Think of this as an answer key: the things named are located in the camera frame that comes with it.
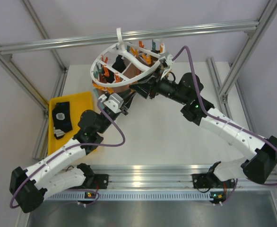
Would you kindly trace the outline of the white round clip hanger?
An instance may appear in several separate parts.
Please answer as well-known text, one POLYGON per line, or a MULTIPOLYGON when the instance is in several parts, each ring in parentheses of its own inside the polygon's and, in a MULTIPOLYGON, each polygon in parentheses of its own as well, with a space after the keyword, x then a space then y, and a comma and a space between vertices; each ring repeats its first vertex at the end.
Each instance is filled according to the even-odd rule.
POLYGON ((91 65, 90 77, 95 88, 111 93, 114 87, 133 84, 151 75, 157 69, 164 70, 163 76, 168 73, 170 69, 163 69, 159 61, 160 55, 167 52, 162 40, 152 40, 151 49, 147 49, 142 41, 134 44, 124 41, 120 28, 116 29, 116 33, 118 42, 101 52, 91 65), (126 69, 122 73, 113 69, 112 65, 118 55, 123 56, 126 69, 129 64, 133 64, 141 70, 141 73, 130 79, 124 75, 126 69))

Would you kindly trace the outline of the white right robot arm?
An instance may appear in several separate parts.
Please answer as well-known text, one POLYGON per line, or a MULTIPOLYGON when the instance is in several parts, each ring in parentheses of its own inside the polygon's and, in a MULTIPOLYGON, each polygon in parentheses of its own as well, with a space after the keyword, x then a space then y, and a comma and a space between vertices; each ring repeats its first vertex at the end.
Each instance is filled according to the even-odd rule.
POLYGON ((186 120, 216 134, 242 153, 243 158, 218 161, 210 167, 207 178, 212 187, 220 187, 235 178, 264 184, 277 164, 277 138, 252 134, 233 122, 200 95, 203 87, 199 77, 190 72, 185 73, 179 83, 154 73, 130 85, 145 99, 162 95, 182 104, 181 113, 186 120))

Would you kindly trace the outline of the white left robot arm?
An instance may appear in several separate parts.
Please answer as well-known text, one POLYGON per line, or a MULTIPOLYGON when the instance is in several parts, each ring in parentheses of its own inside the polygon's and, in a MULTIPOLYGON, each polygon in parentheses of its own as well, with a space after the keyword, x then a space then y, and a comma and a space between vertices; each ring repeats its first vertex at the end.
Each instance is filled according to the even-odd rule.
POLYGON ((97 100, 99 112, 85 110, 78 122, 79 130, 58 150, 26 168, 11 173, 9 191, 11 209, 24 213, 37 209, 47 198, 70 188, 88 188, 94 183, 94 172, 87 164, 79 164, 62 172, 72 162, 87 156, 98 147, 120 147, 126 137, 115 120, 127 115, 135 92, 105 94, 97 100))

